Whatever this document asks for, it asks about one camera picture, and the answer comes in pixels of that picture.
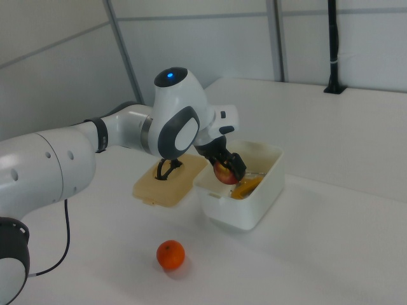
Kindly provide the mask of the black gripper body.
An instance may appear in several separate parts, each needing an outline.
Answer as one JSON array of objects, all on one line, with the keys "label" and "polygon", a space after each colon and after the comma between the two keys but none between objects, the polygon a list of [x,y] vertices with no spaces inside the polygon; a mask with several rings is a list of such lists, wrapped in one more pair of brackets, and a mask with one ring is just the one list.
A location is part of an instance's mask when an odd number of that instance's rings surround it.
[{"label": "black gripper body", "polygon": [[204,145],[194,145],[197,153],[208,161],[226,161],[230,152],[226,148],[226,137],[223,135]]}]

